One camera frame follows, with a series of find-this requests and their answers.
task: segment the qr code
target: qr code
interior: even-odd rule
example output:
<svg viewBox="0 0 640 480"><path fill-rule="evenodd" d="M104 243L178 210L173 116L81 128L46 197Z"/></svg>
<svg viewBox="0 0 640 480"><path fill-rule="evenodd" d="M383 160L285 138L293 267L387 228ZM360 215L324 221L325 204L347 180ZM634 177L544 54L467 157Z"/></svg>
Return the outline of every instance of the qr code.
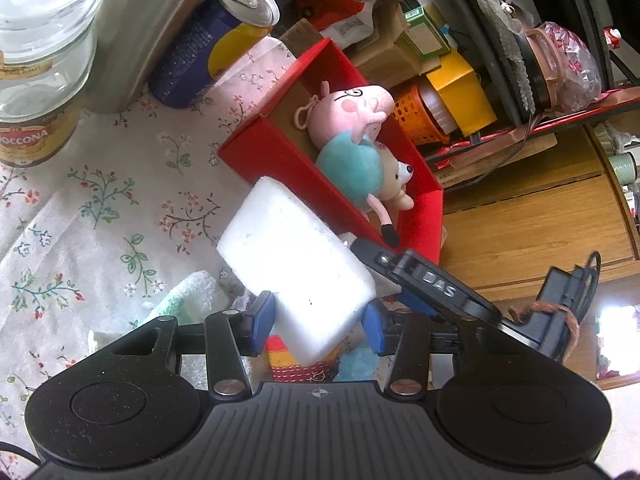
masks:
<svg viewBox="0 0 640 480"><path fill-rule="evenodd" d="M339 25L338 32L340 33L340 35L346 36L352 28L359 27L361 25L364 25L364 22L360 18L354 16L353 18Z"/></svg>

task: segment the silver screw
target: silver screw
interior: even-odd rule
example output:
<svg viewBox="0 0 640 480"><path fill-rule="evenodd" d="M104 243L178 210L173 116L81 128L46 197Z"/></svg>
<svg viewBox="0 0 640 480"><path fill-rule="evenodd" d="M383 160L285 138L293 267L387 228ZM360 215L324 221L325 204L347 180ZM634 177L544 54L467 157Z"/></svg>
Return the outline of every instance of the silver screw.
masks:
<svg viewBox="0 0 640 480"><path fill-rule="evenodd" d="M413 379L398 379L397 381L393 381L389 388L396 395L402 396L419 394L422 390L420 383Z"/></svg>
<svg viewBox="0 0 640 480"><path fill-rule="evenodd" d="M213 391L224 396L238 395L244 392L244 383L238 379L222 379L213 386Z"/></svg>

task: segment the orange basket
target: orange basket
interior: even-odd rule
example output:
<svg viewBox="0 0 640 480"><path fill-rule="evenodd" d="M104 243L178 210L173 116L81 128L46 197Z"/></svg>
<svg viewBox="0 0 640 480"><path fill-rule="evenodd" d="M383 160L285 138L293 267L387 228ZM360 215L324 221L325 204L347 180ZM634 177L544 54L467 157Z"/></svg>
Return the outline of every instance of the orange basket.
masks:
<svg viewBox="0 0 640 480"><path fill-rule="evenodd" d="M396 97L393 115L402 131L416 146L428 142L449 142L424 107L416 83L405 86Z"/></svg>

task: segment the teal plush body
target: teal plush body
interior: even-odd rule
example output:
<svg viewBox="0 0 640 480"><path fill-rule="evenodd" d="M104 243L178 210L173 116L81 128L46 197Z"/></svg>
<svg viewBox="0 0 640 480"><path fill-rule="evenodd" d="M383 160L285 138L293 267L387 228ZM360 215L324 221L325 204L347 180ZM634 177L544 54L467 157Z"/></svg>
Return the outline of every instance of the teal plush body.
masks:
<svg viewBox="0 0 640 480"><path fill-rule="evenodd" d="M351 131L338 134L320 151L316 166L362 211L370 209L367 196L376 196L382 188L382 160L368 135L364 135L359 144L354 144Z"/></svg>

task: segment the red box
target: red box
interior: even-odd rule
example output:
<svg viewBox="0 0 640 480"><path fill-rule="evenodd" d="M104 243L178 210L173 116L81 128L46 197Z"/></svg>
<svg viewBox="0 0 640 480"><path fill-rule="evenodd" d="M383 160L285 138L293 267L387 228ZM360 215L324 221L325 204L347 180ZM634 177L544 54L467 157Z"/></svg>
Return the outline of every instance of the red box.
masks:
<svg viewBox="0 0 640 480"><path fill-rule="evenodd" d="M280 181L336 234L350 231L384 245L378 229L320 173L314 161L281 131L271 117L283 99L300 99L300 92L296 89L295 95L288 94L294 85L301 84L309 94L319 94L320 83L324 80L329 82L332 92L368 84L333 41L322 40L287 70L271 90L265 104L232 133L220 147L218 156L250 184L255 184L262 176ZM308 97L302 98L306 104ZM443 192L393 117L383 123L378 140L386 144L398 160L414 167L414 176L407 184L406 192L414 199L415 205L409 211L401 211L396 224L401 247L411 248L437 264L442 235Z"/></svg>

